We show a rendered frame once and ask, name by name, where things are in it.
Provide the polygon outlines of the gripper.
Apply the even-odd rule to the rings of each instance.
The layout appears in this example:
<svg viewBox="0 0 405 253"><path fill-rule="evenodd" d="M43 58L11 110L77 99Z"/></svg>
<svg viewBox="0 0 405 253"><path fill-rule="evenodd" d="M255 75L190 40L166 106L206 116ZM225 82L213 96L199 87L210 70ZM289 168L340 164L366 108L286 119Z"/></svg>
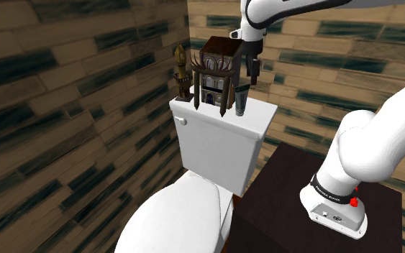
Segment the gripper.
<svg viewBox="0 0 405 253"><path fill-rule="evenodd" d="M242 54L246 55L247 77L251 76L251 85L257 84L260 75L260 61L258 55L263 52L263 39L257 41L243 41Z"/></svg>

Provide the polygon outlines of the brown building model with horns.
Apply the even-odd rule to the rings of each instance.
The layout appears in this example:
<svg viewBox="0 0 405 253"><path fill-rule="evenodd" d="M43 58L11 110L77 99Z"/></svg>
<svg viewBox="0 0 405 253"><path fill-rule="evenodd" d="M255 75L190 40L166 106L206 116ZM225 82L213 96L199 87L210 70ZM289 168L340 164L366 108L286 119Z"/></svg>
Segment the brown building model with horns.
<svg viewBox="0 0 405 253"><path fill-rule="evenodd" d="M218 106L220 114L232 108L234 87L239 85L242 40L210 37L198 55L191 57L194 72L194 107L200 103Z"/></svg>

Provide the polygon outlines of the grey tube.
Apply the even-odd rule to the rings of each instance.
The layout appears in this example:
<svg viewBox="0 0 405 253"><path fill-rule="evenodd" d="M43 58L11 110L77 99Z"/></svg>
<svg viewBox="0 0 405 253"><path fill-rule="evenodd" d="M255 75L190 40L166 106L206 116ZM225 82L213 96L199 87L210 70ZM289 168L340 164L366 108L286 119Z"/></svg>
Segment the grey tube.
<svg viewBox="0 0 405 253"><path fill-rule="evenodd" d="M245 112L250 84L235 87L235 114L242 116Z"/></svg>

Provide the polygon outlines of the golden tower figure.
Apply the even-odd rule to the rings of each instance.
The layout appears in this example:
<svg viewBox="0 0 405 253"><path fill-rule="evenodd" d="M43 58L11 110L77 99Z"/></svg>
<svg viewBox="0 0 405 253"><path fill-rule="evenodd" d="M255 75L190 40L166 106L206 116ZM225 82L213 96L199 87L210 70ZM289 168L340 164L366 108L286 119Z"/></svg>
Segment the golden tower figure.
<svg viewBox="0 0 405 253"><path fill-rule="evenodd" d="M190 92L193 76L186 71L186 52L181 44L178 44L175 50L175 60L178 72L173 75L178 86L177 101L190 102L194 95Z"/></svg>

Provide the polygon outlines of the white toilet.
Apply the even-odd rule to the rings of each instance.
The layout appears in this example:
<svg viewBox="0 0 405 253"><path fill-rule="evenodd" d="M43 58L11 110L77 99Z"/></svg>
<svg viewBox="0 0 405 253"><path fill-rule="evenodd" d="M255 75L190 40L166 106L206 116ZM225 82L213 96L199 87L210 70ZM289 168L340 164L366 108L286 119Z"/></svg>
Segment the white toilet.
<svg viewBox="0 0 405 253"><path fill-rule="evenodd" d="M247 100L243 116L171 100L186 172L150 196L124 227L114 253L220 253L254 172L276 105Z"/></svg>

